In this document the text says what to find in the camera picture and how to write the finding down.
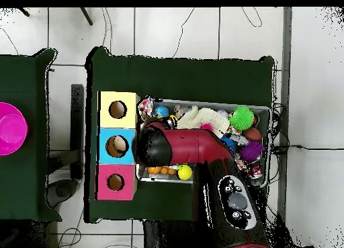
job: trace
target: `dark green tablecloth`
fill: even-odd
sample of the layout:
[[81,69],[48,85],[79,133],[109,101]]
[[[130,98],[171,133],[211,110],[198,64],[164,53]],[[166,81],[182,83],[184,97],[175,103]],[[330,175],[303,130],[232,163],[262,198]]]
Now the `dark green tablecloth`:
[[97,91],[127,91],[162,99],[207,101],[271,107],[273,59],[162,59],[109,56],[94,48],[86,62],[87,109],[85,157],[85,216],[151,220],[191,220],[191,185],[140,182],[131,202],[94,200],[97,144]]
[[60,220],[44,199],[47,175],[46,70],[55,51],[0,56],[0,101],[17,107],[28,135],[15,153],[0,156],[0,219]]

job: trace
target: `gray plastic tray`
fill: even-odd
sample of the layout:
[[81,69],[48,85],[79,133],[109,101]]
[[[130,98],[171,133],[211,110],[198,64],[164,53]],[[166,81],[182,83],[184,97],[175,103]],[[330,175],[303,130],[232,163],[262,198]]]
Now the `gray plastic tray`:
[[[225,110],[228,113],[234,111],[237,107],[243,105],[231,105],[231,104],[218,104],[218,103],[205,103],[205,102],[198,102],[198,101],[177,101],[172,99],[165,99],[162,102],[156,103],[155,105],[164,105],[169,109],[170,114],[174,114],[174,107],[177,104],[180,104],[182,107],[192,107],[197,106],[198,109],[201,108],[210,108],[214,111],[217,110]],[[271,129],[272,129],[272,111],[268,107],[261,107],[261,106],[246,106],[248,107],[254,114],[259,116],[259,123],[257,125],[257,129],[261,132],[263,137],[263,145],[265,150],[261,154],[261,166],[263,170],[263,176],[259,179],[253,180],[253,185],[258,185],[260,187],[264,187],[267,182],[269,181],[269,165],[270,165],[270,149],[271,149]],[[179,180],[176,175],[169,175],[169,174],[157,174],[151,175],[147,172],[146,167],[140,166],[136,164],[136,176],[141,181],[159,181],[159,182],[168,182],[168,183],[192,183],[193,176],[187,180],[182,181]]]

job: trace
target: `pink bowl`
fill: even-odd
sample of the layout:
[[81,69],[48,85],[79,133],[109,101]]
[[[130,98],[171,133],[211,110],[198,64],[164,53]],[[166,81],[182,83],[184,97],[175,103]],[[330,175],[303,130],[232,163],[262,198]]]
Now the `pink bowl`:
[[24,143],[28,125],[13,105],[0,102],[0,156],[9,155]]

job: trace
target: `stack of colored boxes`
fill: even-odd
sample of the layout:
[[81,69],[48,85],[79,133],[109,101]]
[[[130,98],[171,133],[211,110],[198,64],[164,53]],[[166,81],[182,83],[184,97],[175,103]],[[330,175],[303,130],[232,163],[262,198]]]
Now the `stack of colored boxes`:
[[135,93],[98,92],[96,200],[132,200],[137,187],[132,140],[136,134]]

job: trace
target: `pink box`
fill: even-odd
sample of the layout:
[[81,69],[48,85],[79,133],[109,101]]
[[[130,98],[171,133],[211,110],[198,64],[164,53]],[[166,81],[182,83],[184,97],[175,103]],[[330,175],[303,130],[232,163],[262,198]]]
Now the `pink box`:
[[[122,177],[123,186],[121,190],[114,191],[109,188],[108,179],[113,174]],[[99,164],[98,179],[95,182],[98,184],[96,200],[131,201],[137,188],[135,164]]]

